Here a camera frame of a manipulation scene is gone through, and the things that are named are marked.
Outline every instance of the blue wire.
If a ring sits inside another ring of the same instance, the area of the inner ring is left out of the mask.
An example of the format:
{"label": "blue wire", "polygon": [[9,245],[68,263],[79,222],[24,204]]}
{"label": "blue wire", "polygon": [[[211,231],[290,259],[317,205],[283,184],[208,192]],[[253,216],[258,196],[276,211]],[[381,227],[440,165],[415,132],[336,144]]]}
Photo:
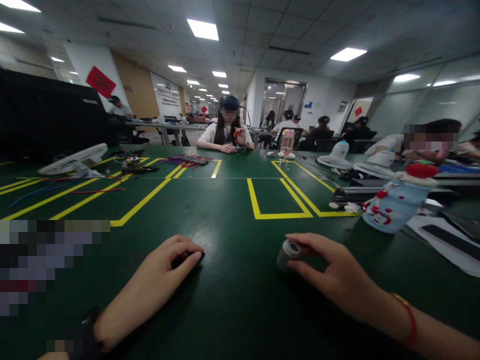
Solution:
{"label": "blue wire", "polygon": [[10,204],[9,208],[13,208],[15,205],[17,205],[17,204],[18,204],[19,202],[21,202],[23,199],[26,199],[26,198],[28,198],[28,197],[30,197],[30,196],[48,193],[48,192],[50,192],[50,191],[52,191],[52,190],[56,190],[56,189],[60,189],[60,188],[66,187],[66,186],[68,186],[68,185],[71,185],[71,184],[77,182],[77,181],[80,180],[81,178],[82,178],[82,176],[80,176],[80,177],[76,178],[75,180],[72,180],[72,181],[70,181],[70,182],[68,182],[68,183],[66,183],[66,184],[59,185],[59,186],[55,186],[55,187],[52,187],[53,185],[55,185],[55,183],[52,182],[50,185],[47,185],[47,186],[45,186],[45,187],[42,187],[41,189],[38,189],[38,190],[36,190],[36,191],[33,191],[33,192],[31,192],[31,193],[28,193],[28,194],[26,194],[26,195],[18,198],[17,200],[15,200],[14,202],[12,202],[12,203]]}

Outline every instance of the red bottle cap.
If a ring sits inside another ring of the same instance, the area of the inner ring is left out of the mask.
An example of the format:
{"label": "red bottle cap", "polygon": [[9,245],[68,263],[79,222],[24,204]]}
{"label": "red bottle cap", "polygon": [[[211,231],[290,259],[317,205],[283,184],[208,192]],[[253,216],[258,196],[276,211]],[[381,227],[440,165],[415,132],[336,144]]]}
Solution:
{"label": "red bottle cap", "polygon": [[432,165],[410,164],[406,167],[406,173],[420,179],[431,178],[439,173],[439,169]]}

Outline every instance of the pixelated area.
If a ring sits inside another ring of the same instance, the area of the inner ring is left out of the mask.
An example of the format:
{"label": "pixelated area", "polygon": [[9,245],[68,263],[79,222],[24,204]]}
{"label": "pixelated area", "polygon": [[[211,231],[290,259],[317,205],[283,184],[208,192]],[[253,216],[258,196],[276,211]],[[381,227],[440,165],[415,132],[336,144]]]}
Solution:
{"label": "pixelated area", "polygon": [[0,316],[17,315],[29,293],[45,292],[57,269],[109,232],[109,220],[0,220]]}

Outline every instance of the hand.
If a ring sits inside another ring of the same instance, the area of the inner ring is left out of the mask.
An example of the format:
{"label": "hand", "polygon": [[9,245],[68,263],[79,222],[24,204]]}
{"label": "hand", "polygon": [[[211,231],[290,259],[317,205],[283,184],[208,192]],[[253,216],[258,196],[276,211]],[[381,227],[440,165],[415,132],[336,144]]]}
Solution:
{"label": "hand", "polygon": [[[188,237],[175,235],[148,254],[94,325],[95,338],[103,341],[103,349],[113,349],[160,310],[198,263],[203,251]],[[172,270],[172,261],[177,257],[185,260]]]}
{"label": "hand", "polygon": [[237,152],[237,150],[235,150],[235,148],[230,144],[220,145],[219,150],[226,154],[233,154]]}
{"label": "hand", "polygon": [[313,233],[286,237],[302,246],[302,256],[322,257],[330,264],[325,272],[303,261],[289,261],[290,268],[353,318],[369,322],[375,316],[373,311],[376,304],[383,301],[385,292],[369,278],[344,245]]}
{"label": "hand", "polygon": [[235,135],[237,136],[236,142],[239,145],[246,145],[247,144],[247,134],[245,132],[245,129],[241,127],[236,127],[235,128]]}

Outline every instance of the red decoration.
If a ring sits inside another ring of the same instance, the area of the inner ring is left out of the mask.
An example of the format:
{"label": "red decoration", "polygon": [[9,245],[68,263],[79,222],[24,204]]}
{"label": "red decoration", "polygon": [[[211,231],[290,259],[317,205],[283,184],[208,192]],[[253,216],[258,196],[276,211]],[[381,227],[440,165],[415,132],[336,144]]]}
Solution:
{"label": "red decoration", "polygon": [[406,172],[416,178],[426,179],[431,178],[439,173],[439,169],[432,165],[424,164],[410,164],[406,167]]}
{"label": "red decoration", "polygon": [[110,80],[96,66],[91,68],[91,71],[86,77],[85,82],[107,99],[110,97],[110,95],[112,95],[114,89],[117,87],[117,84]]}

